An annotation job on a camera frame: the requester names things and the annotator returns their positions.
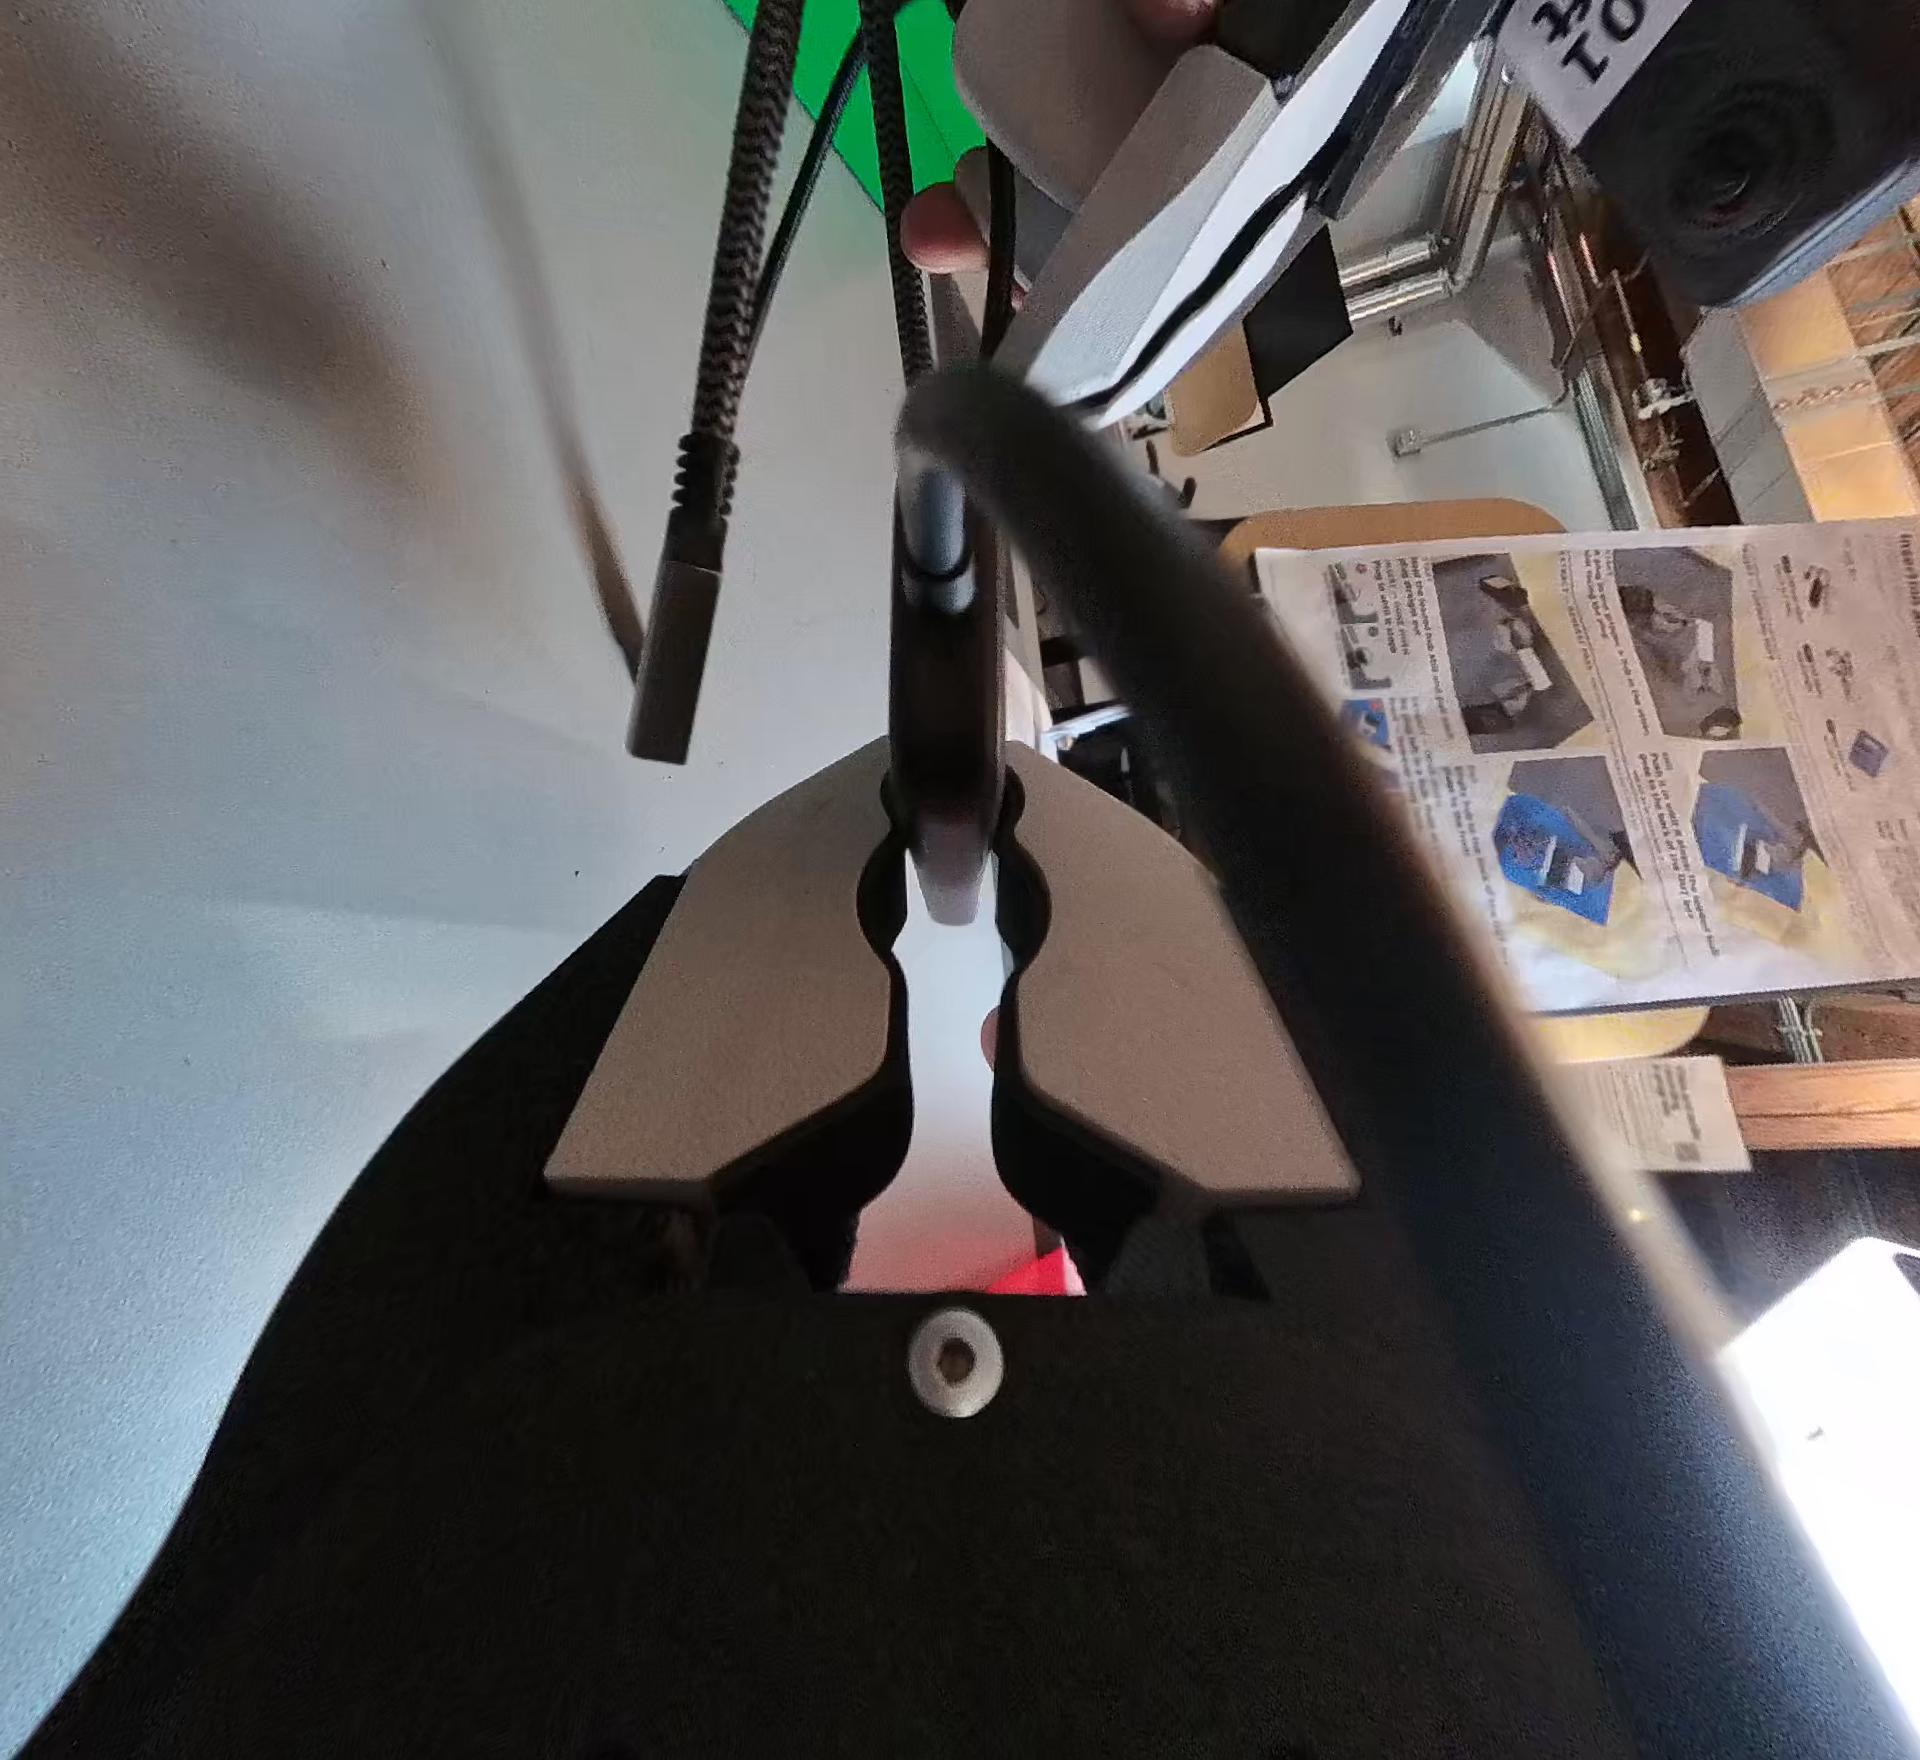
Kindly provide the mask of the black and tan folded panel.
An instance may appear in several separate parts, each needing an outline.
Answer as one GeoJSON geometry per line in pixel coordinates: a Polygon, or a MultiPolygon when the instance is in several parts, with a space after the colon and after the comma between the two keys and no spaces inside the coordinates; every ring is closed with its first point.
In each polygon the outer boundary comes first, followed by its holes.
{"type": "Polygon", "coordinates": [[[1275,423],[1275,398],[1353,335],[1332,232],[1320,228],[1275,286],[1168,388],[1173,453],[1202,453],[1275,423]]]}

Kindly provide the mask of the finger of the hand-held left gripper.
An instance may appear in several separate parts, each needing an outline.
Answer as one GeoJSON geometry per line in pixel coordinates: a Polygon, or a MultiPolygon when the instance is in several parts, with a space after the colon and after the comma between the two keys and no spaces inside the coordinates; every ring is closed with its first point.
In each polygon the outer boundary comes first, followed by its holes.
{"type": "Polygon", "coordinates": [[[1353,0],[1294,83],[1222,43],[1187,49],[1043,258],[996,367],[1057,407],[1096,407],[1263,204],[1308,193],[1407,2],[1353,0]]]}
{"type": "Polygon", "coordinates": [[[1158,398],[1192,359],[1202,359],[1248,306],[1286,272],[1286,263],[1327,228],[1308,193],[1272,198],[1232,238],[1222,258],[1173,297],[1140,356],[1096,395],[1096,423],[1119,423],[1158,398]]]}

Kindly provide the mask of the metal ventilation duct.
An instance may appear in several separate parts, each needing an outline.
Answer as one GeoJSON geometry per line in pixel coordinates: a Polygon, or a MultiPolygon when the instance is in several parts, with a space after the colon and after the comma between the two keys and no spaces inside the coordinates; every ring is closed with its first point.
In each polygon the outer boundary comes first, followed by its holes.
{"type": "Polygon", "coordinates": [[[1472,286],[1515,193],[1552,151],[1557,134],[1500,49],[1472,43],[1357,204],[1332,218],[1349,319],[1400,327],[1472,286]]]}

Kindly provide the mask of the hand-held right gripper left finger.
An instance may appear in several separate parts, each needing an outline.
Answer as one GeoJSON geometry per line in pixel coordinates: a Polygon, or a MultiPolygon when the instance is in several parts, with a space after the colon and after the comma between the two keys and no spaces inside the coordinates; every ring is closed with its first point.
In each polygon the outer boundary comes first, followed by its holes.
{"type": "Polygon", "coordinates": [[[719,1208],[785,1154],[819,1157],[832,1208],[894,1182],[910,1069],[891,768],[869,739],[697,853],[548,1157],[556,1194],[719,1208]]]}

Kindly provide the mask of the wood and white document stand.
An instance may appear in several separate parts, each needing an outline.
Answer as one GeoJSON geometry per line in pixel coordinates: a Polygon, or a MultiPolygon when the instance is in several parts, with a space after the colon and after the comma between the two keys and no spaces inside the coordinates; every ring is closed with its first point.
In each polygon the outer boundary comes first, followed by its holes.
{"type": "MultiPolygon", "coordinates": [[[[1251,580],[1263,548],[1376,548],[1453,539],[1566,532],[1507,499],[1407,503],[1407,507],[1299,507],[1251,515],[1222,540],[1251,580]]],[[[1312,1035],[1380,1074],[1422,1063],[1432,1074],[1467,1074],[1467,1058],[1507,1048],[1503,1006],[1478,923],[1453,906],[1400,796],[1360,758],[1320,674],[1267,612],[1275,640],[1251,640],[1251,618],[1229,618],[1229,594],[1210,590],[1202,626],[1187,594],[1152,606],[1132,640],[1173,639],[1173,656],[1140,656],[1150,669],[1146,739],[1192,836],[1222,877],[1232,923],[1251,926],[1251,958],[1277,985],[1286,1033],[1312,1035]]]]}

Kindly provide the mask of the printed instruction sheet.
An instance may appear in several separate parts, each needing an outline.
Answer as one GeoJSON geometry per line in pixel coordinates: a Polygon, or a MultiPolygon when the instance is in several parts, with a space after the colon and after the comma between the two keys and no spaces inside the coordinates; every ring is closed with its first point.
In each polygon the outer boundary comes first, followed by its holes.
{"type": "Polygon", "coordinates": [[[1915,515],[1263,548],[1251,580],[1536,1016],[1915,985],[1915,515]]]}

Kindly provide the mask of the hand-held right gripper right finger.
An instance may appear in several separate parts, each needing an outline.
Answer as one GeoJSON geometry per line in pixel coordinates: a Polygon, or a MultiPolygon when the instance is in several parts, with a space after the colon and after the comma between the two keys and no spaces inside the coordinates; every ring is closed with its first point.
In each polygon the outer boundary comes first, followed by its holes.
{"type": "Polygon", "coordinates": [[[1353,1199],[1357,1166],[1210,868],[1022,739],[1004,746],[1004,791],[1043,933],[1001,1066],[1158,1176],[1172,1212],[1353,1199]]]}

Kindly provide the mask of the small white label card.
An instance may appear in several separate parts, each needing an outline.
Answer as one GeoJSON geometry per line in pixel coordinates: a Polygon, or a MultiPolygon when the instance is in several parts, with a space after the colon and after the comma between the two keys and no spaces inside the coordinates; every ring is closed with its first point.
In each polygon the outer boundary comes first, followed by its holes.
{"type": "Polygon", "coordinates": [[[1711,1054],[1576,1063],[1570,1089],[1633,1172],[1752,1172],[1731,1074],[1711,1054]]]}

